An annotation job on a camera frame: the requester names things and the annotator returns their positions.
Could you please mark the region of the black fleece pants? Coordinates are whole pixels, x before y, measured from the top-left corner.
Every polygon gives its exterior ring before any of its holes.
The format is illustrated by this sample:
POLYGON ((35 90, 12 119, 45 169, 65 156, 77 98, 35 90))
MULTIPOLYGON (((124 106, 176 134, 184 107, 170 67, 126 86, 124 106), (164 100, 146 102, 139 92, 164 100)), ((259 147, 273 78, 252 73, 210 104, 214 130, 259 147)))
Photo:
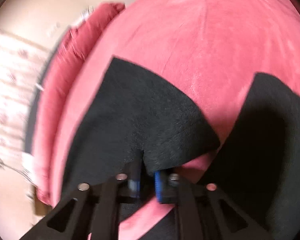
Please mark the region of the black fleece pants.
POLYGON ((273 239, 300 239, 300 97, 257 73, 220 142, 198 106, 140 66, 113 59, 79 125, 61 193, 99 184, 144 152, 148 174, 217 151, 199 183, 215 183, 273 239))

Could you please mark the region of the grey white headboard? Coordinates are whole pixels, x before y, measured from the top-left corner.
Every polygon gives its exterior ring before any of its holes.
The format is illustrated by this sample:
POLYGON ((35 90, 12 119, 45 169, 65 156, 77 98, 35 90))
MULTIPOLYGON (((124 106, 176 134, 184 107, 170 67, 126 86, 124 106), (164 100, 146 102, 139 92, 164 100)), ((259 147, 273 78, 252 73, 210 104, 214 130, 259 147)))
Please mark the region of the grey white headboard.
POLYGON ((25 153, 33 156, 49 152, 57 131, 57 119, 71 86, 71 43, 60 40, 52 51, 35 88, 34 102, 26 128, 25 153))

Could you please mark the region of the patterned pink curtain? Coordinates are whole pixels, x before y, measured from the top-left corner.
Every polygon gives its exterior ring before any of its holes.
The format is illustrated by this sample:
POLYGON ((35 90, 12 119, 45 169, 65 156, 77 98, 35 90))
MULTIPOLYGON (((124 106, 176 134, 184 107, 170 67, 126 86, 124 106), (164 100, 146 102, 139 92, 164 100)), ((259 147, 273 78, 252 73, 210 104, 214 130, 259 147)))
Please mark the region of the patterned pink curtain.
POLYGON ((50 51, 0 30, 0 168, 34 182, 25 152, 30 109, 50 51))

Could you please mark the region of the pink rolled duvet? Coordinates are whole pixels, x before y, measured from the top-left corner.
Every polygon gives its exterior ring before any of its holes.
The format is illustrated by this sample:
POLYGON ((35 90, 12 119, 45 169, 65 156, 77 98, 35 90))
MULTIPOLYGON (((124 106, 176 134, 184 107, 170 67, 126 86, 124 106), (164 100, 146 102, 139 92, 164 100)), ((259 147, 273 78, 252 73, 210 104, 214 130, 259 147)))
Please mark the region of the pink rolled duvet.
POLYGON ((123 10, 123 3, 102 3, 71 25, 47 64, 39 92, 32 139, 36 195, 51 205, 50 170, 53 145, 66 98, 83 63, 108 24, 123 10))

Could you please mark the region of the pink velvet bed sheet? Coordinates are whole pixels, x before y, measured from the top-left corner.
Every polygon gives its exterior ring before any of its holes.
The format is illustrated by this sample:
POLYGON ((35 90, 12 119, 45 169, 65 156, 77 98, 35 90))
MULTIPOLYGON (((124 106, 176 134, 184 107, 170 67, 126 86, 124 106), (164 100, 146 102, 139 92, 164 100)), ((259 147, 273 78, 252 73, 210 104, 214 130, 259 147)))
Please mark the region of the pink velvet bed sheet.
MULTIPOLYGON (((276 77, 300 97, 300 15, 290 0, 138 0, 121 12, 95 43, 67 97, 53 149, 53 205, 65 197, 71 143, 113 59, 177 87, 224 143, 257 73, 276 77)), ((201 185, 216 155, 210 151, 170 168, 201 185)), ((120 239, 175 239, 175 205, 157 201, 153 180, 146 169, 145 198, 121 207, 120 239)))

